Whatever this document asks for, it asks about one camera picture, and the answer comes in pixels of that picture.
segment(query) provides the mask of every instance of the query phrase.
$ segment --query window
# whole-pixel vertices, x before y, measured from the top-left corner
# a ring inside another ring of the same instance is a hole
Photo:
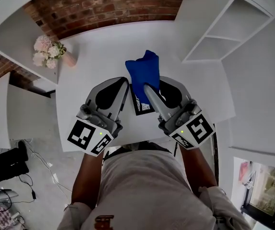
[[[275,229],[275,167],[250,162],[242,212]]]

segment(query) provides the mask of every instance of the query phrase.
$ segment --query white floor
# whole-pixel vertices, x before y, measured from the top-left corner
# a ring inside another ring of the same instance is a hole
[[[57,177],[60,184],[72,189],[75,177],[81,165],[83,153],[82,152],[63,152],[60,143],[60,136],[57,124],[56,106],[55,113],[52,117],[54,120],[53,135],[46,138],[35,138],[30,143],[33,150],[38,152],[47,163],[55,177]],[[174,154],[176,143],[170,138],[153,140],[154,143],[161,147],[169,149]],[[202,145],[201,150],[214,170],[214,158],[211,148],[211,141],[208,140]],[[176,159],[183,165],[180,150],[176,152]],[[63,210],[67,204],[70,203],[71,194],[66,189],[62,188],[63,192],[53,183],[49,170],[37,158],[31,157],[29,152],[29,161],[26,162],[32,177],[34,186],[33,190],[36,193],[37,200],[32,203],[18,203],[14,206],[21,213],[26,221],[29,230],[52,230],[56,229],[63,214]],[[21,178],[30,182],[30,179],[22,175]],[[20,182],[19,178],[12,178],[0,183],[0,188],[11,189],[16,191],[19,196],[13,199],[18,201],[32,201],[31,189],[26,184]]]

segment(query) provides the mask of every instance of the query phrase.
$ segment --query white table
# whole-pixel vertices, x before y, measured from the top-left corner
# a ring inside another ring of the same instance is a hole
[[[181,64],[173,52],[172,39],[173,22],[142,22],[104,27],[62,40],[68,50],[78,56],[74,68],[60,65],[56,88],[58,124],[64,151],[77,150],[67,142],[68,129],[91,89],[119,76],[131,82],[125,61],[143,57],[147,49],[159,56],[160,75],[182,82],[213,123],[235,115],[221,62]],[[120,113],[123,130],[110,146],[163,137],[157,118],[157,113],[136,116],[129,91]]]
[[[10,73],[0,78],[0,148],[11,141],[51,134],[51,99],[9,84]]]

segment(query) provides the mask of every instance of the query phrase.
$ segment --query blue towel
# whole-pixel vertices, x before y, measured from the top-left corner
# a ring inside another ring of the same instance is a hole
[[[159,91],[160,72],[158,68],[158,56],[146,50],[141,59],[127,60],[126,68],[131,75],[133,91],[141,103],[150,104],[146,94],[143,91],[145,83],[152,85]]]

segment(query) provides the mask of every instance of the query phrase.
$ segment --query red brick wall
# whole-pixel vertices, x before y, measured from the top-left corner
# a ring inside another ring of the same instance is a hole
[[[10,84],[21,88],[26,88],[31,81],[39,78],[0,55],[0,77],[8,72],[11,72]]]
[[[99,27],[174,20],[182,0],[32,0],[25,11],[52,39]]]

